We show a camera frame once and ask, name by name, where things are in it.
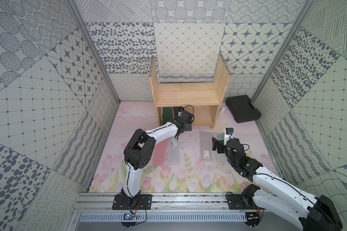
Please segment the clear pencil case with label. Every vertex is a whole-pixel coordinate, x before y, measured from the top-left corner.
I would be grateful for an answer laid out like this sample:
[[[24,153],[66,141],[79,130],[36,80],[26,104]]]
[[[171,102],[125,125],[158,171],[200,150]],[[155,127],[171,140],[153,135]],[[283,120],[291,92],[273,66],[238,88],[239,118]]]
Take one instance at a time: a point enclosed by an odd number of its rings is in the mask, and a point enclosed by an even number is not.
[[[200,132],[200,160],[213,161],[212,134],[210,132]]]

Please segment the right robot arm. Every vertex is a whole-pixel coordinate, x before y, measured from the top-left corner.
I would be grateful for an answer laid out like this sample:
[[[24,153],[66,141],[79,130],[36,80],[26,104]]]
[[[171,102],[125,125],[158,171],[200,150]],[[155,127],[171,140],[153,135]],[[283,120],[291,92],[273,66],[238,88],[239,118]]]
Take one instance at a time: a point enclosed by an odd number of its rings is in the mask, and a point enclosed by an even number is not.
[[[272,173],[259,161],[246,155],[244,145],[231,135],[212,138],[214,151],[225,154],[240,176],[251,181],[242,192],[247,203],[266,209],[295,225],[301,231],[341,231],[342,221],[328,197],[315,196]]]

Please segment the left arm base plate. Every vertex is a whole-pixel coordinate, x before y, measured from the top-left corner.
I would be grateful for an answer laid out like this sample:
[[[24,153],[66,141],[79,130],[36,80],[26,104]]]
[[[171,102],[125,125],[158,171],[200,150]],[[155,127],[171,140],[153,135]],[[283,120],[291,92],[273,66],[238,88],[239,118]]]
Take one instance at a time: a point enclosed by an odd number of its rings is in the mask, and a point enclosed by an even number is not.
[[[113,210],[150,210],[152,194],[139,194],[133,198],[126,194],[117,194],[113,201]]]

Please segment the clear white pencil case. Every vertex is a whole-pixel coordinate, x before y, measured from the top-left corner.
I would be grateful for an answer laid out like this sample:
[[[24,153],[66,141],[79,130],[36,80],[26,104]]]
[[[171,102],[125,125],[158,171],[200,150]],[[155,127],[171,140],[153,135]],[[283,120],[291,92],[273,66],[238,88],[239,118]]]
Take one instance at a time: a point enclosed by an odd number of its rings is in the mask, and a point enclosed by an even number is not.
[[[180,162],[180,146],[174,137],[168,139],[167,162],[171,166],[176,166]]]

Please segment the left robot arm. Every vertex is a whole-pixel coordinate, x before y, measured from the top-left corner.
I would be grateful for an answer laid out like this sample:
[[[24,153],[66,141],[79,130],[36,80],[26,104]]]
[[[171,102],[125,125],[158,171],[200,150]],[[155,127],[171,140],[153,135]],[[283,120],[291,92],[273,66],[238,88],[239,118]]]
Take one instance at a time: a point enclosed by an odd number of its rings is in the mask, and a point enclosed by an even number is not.
[[[150,162],[155,146],[166,139],[177,139],[180,134],[191,131],[194,119],[192,113],[182,109],[176,118],[158,128],[148,131],[137,129],[134,132],[123,151],[128,172],[121,195],[126,202],[138,200],[142,169]]]

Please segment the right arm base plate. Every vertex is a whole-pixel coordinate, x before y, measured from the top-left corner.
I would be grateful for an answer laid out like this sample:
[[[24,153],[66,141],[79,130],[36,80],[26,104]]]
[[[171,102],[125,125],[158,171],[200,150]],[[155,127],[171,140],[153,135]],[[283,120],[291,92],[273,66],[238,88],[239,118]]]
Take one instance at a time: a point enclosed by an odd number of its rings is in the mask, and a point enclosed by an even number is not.
[[[225,194],[225,198],[230,210],[264,210],[264,208],[256,206],[251,198],[242,194],[228,192]]]

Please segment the pink pencil case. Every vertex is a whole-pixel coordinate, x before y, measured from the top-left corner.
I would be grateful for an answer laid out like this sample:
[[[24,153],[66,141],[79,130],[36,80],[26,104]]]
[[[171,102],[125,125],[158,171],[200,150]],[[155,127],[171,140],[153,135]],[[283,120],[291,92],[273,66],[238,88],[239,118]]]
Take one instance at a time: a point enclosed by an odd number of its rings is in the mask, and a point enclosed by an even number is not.
[[[154,147],[153,155],[152,155],[152,164],[156,166],[163,166],[166,155],[167,155],[167,140],[163,140],[158,143]]]

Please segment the dark green pencil case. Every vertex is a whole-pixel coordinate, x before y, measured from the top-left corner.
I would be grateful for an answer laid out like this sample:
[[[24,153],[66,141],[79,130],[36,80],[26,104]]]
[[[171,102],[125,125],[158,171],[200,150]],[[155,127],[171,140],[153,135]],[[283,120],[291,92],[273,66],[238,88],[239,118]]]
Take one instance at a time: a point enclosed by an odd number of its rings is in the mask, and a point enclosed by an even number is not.
[[[172,107],[163,107],[163,124],[166,124],[174,118],[173,112],[174,111]]]

